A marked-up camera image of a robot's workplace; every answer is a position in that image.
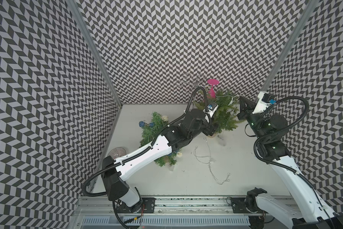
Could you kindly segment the light green fern tree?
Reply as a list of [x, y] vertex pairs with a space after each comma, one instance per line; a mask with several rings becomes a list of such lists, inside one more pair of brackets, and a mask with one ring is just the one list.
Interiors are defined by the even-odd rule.
[[218, 105], [214, 115], [211, 116], [212, 123], [219, 125], [215, 133], [220, 134], [223, 131], [233, 131], [243, 122], [237, 118], [239, 113], [238, 97], [230, 90], [218, 89], [215, 93], [216, 98], [211, 98], [207, 95], [210, 101]]

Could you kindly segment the thin wire fairy light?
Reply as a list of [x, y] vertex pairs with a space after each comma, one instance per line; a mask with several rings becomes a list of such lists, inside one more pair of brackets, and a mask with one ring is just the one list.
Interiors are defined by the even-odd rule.
[[205, 165], [208, 165], [208, 169], [209, 169], [209, 172], [212, 176], [212, 178], [214, 179], [214, 181], [219, 184], [219, 185], [223, 185], [224, 183], [226, 182], [229, 182], [229, 177], [230, 177], [230, 173], [227, 173], [226, 175], [226, 178], [224, 180], [221, 180], [221, 179], [218, 179], [215, 174], [213, 173], [212, 171], [212, 166], [213, 166], [213, 163], [215, 162], [215, 159], [212, 157], [212, 152], [211, 152], [211, 149], [210, 149], [210, 146], [209, 146], [209, 143], [208, 143], [208, 140], [207, 140], [207, 137], [204, 138], [206, 144], [207, 144], [207, 147], [209, 149], [209, 155], [208, 156], [197, 156], [196, 155], [196, 151], [194, 152], [194, 155], [197, 159], [197, 161], [201, 162], [202, 164], [205, 164]]

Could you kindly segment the clear battery box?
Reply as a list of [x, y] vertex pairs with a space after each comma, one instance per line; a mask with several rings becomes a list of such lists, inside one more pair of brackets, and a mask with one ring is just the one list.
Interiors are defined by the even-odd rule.
[[174, 171], [175, 165], [168, 165], [168, 169], [169, 169], [169, 171]]

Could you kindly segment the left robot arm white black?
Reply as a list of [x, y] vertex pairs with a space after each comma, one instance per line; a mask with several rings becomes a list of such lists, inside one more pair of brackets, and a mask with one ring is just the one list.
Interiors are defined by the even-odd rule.
[[83, 195], [107, 196], [113, 203], [120, 200], [131, 211], [136, 212], [143, 200], [139, 191], [130, 187], [126, 181], [154, 160], [189, 145], [200, 133], [213, 135], [217, 125], [213, 123], [212, 116], [217, 108], [216, 104], [208, 102], [203, 86], [195, 88], [185, 112], [165, 125], [151, 142], [123, 157], [106, 157], [102, 162], [102, 169], [82, 184]]

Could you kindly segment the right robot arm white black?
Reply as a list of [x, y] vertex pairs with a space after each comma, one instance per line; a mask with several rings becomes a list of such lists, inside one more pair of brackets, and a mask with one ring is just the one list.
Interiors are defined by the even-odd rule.
[[[291, 124], [281, 114], [267, 116], [277, 105], [290, 100], [303, 103], [301, 115]], [[247, 192], [247, 209], [251, 212], [262, 210], [289, 229], [343, 229], [343, 215], [336, 213], [319, 196], [281, 140], [308, 114], [308, 101], [300, 96], [276, 100], [273, 94], [261, 92], [256, 103], [241, 96], [239, 105], [238, 119], [246, 120], [256, 137], [253, 145], [255, 157], [279, 175], [299, 208], [294, 210], [266, 190], [255, 188]]]

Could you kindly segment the pink hourglass ornament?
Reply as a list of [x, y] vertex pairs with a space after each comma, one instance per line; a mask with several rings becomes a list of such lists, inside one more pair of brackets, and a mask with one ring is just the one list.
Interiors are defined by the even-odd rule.
[[207, 84], [210, 86], [210, 89], [208, 91], [209, 95], [211, 98], [216, 98], [216, 92], [214, 90], [214, 88], [219, 85], [219, 81], [216, 79], [208, 79], [207, 80]]

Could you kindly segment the chrome jewelry stand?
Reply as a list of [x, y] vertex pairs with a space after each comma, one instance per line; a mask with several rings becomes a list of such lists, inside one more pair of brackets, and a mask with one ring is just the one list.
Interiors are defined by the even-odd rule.
[[195, 88], [208, 87], [207, 76], [196, 73], [183, 73], [177, 80], [176, 85], [185, 91], [193, 91]]

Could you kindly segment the pink glass bowl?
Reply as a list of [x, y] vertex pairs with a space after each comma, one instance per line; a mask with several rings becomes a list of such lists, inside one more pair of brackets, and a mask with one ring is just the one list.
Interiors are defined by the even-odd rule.
[[127, 153], [126, 153], [126, 150], [122, 147], [118, 147], [118, 148], [114, 148], [112, 150], [110, 150], [108, 153], [107, 153], [107, 156], [110, 156], [113, 160], [119, 158], [119, 157], [123, 157], [125, 156]]

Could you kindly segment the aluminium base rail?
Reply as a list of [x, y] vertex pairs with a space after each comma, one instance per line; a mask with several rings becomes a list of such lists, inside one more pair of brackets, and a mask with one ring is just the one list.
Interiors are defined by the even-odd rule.
[[284, 229], [269, 213], [249, 212], [244, 196], [145, 196], [145, 207], [130, 213], [106, 197], [80, 198], [69, 229]]

